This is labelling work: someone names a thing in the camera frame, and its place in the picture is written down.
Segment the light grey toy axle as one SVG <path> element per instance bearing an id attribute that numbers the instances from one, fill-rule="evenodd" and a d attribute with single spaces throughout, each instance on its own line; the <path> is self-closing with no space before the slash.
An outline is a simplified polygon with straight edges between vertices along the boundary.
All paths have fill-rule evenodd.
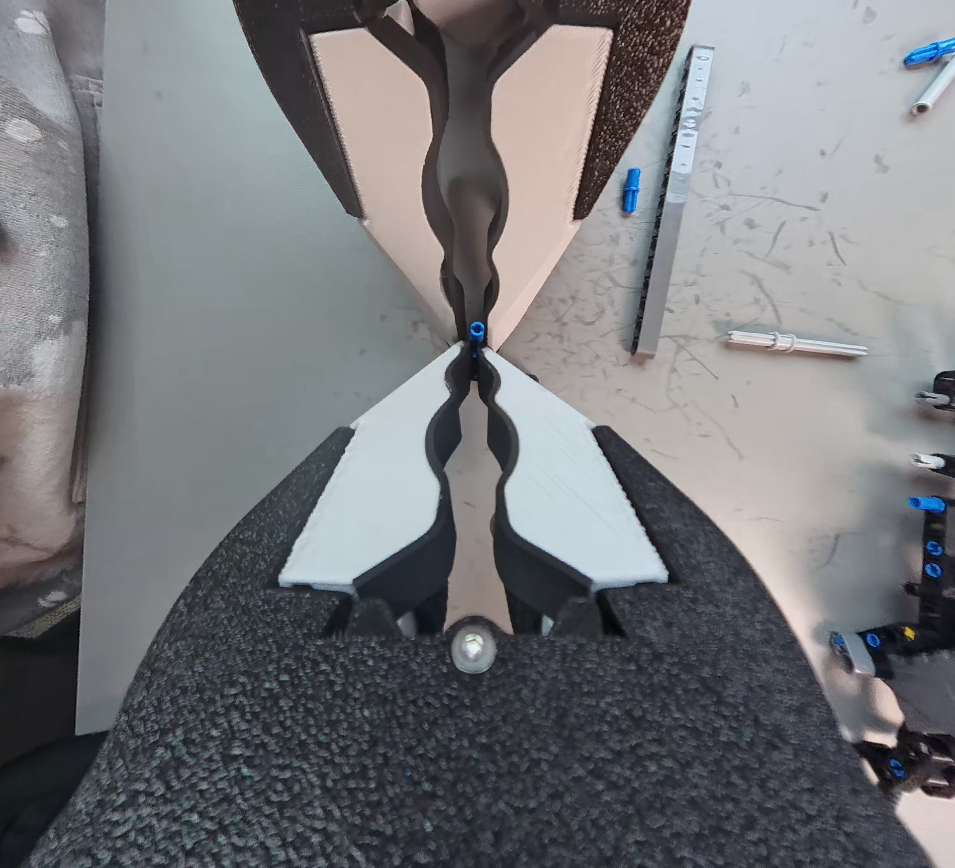
<path id="1" fill-rule="evenodd" d="M 859 359 L 869 353 L 864 346 L 797 337 L 783 333 L 751 333 L 732 330 L 725 335 L 729 346 L 766 349 L 778 353 L 808 353 L 831 357 Z"/>

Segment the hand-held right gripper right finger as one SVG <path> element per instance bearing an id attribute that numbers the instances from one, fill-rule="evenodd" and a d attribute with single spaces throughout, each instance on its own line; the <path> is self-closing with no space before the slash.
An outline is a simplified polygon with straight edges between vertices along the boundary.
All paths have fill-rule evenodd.
<path id="1" fill-rule="evenodd" d="M 664 585 L 669 573 L 605 456 L 598 427 L 490 350 L 477 353 L 495 492 L 495 567 L 517 635 L 541 636 L 569 601 Z"/>

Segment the person's camouflage trousers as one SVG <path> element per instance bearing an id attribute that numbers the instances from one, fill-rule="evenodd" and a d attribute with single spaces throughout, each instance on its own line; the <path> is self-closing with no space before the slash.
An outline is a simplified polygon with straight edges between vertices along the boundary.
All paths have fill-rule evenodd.
<path id="1" fill-rule="evenodd" d="M 104 0 L 1 0 L 2 633 L 81 588 Z"/>

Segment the long grey toy beam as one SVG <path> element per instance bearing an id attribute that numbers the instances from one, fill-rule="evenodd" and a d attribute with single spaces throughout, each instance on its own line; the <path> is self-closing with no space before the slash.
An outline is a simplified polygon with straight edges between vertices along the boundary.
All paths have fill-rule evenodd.
<path id="1" fill-rule="evenodd" d="M 630 349 L 640 361 L 658 351 L 713 57 L 713 47 L 695 45 L 686 58 Z"/>

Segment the black toy vehicle frame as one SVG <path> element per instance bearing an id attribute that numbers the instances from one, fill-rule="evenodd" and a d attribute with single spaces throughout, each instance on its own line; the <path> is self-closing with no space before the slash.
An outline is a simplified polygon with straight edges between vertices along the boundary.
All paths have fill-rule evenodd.
<path id="1" fill-rule="evenodd" d="M 855 743 L 889 795 L 920 790 L 954 794 L 954 504 L 913 497 L 923 513 L 919 579 L 904 586 L 918 601 L 917 618 L 858 632 L 832 632 L 832 652 L 850 675 L 887 683 L 903 711 L 893 746 Z"/>

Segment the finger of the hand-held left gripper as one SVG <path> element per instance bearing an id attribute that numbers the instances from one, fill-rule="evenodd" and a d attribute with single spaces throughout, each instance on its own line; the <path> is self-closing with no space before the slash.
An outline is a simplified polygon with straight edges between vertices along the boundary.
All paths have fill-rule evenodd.
<path id="1" fill-rule="evenodd" d="M 497 350 L 518 325 L 579 229 L 582 170 L 613 31 L 552 25 L 496 81 L 491 135 L 507 181 L 487 316 Z"/>
<path id="2" fill-rule="evenodd" d="M 361 209 L 361 224 L 401 271 L 438 331 L 458 338 L 442 273 L 453 239 L 436 173 L 435 125 L 447 119 L 443 60 L 415 32 L 409 0 L 368 25 L 309 45 Z"/>

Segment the light grey toy tube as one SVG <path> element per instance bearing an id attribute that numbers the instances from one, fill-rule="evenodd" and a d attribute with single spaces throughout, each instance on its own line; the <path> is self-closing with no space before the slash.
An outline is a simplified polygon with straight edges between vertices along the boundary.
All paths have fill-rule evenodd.
<path id="1" fill-rule="evenodd" d="M 954 82 L 954 54 L 942 57 L 939 62 L 937 75 L 910 108 L 910 115 L 913 117 L 922 117 L 930 112 Z"/>

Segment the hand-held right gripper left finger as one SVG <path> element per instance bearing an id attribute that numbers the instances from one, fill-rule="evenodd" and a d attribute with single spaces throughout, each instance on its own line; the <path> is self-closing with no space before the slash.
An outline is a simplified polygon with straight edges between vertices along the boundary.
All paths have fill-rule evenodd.
<path id="1" fill-rule="evenodd" d="M 417 633 L 443 630 L 457 539 L 445 467 L 472 363 L 455 345 L 352 423 L 280 587 L 379 599 L 400 624 L 412 614 Z"/>

